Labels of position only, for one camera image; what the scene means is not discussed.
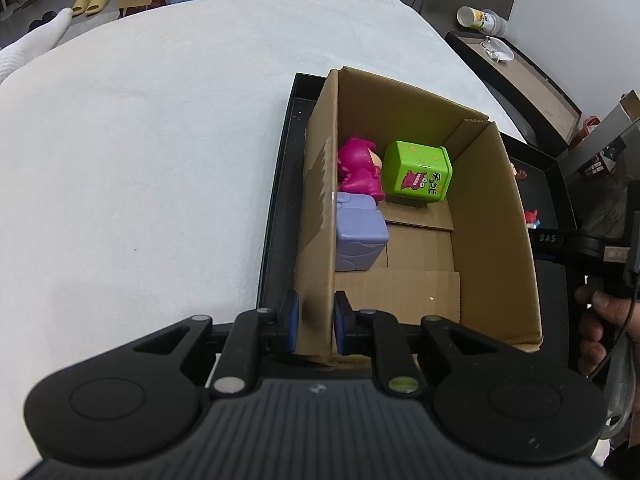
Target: purple toy box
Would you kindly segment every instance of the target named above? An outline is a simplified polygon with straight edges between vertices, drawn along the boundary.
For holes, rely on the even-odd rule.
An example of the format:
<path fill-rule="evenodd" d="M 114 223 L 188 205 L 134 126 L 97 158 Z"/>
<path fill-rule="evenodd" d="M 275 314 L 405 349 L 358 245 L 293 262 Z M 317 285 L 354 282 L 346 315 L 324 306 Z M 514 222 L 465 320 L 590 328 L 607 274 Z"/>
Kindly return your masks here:
<path fill-rule="evenodd" d="M 368 270 L 389 241 L 385 219 L 369 195 L 338 193 L 335 270 Z"/>

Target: finger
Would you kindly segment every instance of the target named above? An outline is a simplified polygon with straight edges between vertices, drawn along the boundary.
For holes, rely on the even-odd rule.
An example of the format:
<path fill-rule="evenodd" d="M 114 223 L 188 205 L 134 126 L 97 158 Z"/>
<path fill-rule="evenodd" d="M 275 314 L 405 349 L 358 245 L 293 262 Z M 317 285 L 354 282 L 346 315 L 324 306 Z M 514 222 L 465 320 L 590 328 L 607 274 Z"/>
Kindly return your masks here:
<path fill-rule="evenodd" d="M 604 328 L 600 320 L 589 312 L 583 314 L 578 331 L 582 337 L 590 341 L 600 341 L 604 334 Z"/>
<path fill-rule="evenodd" d="M 578 370 L 580 370 L 580 373 L 582 375 L 589 375 L 596 369 L 596 366 L 597 365 L 595 365 L 594 363 L 591 363 L 590 361 L 587 361 L 582 357 L 578 359 Z"/>
<path fill-rule="evenodd" d="M 595 368 L 606 357 L 607 351 L 600 343 L 583 339 L 580 341 L 580 355 Z"/>
<path fill-rule="evenodd" d="M 596 290 L 594 285 L 579 286 L 574 292 L 575 301 L 581 304 L 591 303 L 591 297 Z"/>
<path fill-rule="evenodd" d="M 605 294 L 601 290 L 596 290 L 593 293 L 591 304 L 603 319 L 616 326 L 623 326 L 629 313 L 631 300 L 621 300 Z M 634 316 L 627 332 L 633 341 L 640 342 L 640 308 L 634 310 Z"/>

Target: slipper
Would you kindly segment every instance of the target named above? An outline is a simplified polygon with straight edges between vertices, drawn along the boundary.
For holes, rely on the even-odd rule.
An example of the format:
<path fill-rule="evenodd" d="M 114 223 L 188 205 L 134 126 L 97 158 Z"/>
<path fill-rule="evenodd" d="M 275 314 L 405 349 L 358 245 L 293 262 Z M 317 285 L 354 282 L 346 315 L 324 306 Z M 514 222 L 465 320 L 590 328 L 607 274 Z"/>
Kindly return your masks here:
<path fill-rule="evenodd" d="M 42 15 L 42 22 L 49 23 L 53 18 L 55 18 L 57 13 L 53 10 L 48 10 Z"/>
<path fill-rule="evenodd" d="M 31 32 L 34 28 L 38 28 L 41 25 L 44 25 L 44 22 L 42 20 L 33 20 L 29 24 L 29 32 Z"/>
<path fill-rule="evenodd" d="M 79 16 L 80 14 L 84 13 L 88 5 L 89 0 L 76 0 L 74 2 L 74 6 L 71 7 L 71 10 L 73 11 L 72 16 Z"/>
<path fill-rule="evenodd" d="M 109 3 L 109 0 L 91 0 L 89 6 L 86 8 L 85 14 L 91 16 L 97 14 L 104 9 L 105 5 Z"/>

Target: white wall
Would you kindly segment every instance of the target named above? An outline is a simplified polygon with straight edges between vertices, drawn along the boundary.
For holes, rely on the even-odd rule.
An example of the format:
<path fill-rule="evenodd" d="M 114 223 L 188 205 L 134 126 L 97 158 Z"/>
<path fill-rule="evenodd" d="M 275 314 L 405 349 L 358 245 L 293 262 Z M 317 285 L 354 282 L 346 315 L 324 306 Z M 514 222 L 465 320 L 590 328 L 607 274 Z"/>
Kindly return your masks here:
<path fill-rule="evenodd" d="M 640 0 L 515 0 L 506 36 L 584 117 L 640 89 Z"/>

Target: green toy box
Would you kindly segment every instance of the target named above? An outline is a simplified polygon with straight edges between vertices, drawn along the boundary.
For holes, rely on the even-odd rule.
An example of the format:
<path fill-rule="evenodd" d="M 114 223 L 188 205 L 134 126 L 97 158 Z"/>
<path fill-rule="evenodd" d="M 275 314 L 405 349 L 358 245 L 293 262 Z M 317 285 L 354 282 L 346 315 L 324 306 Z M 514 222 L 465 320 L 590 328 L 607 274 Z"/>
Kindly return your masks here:
<path fill-rule="evenodd" d="M 382 187 L 386 194 L 441 202 L 453 167 L 447 150 L 396 140 L 385 152 Z"/>

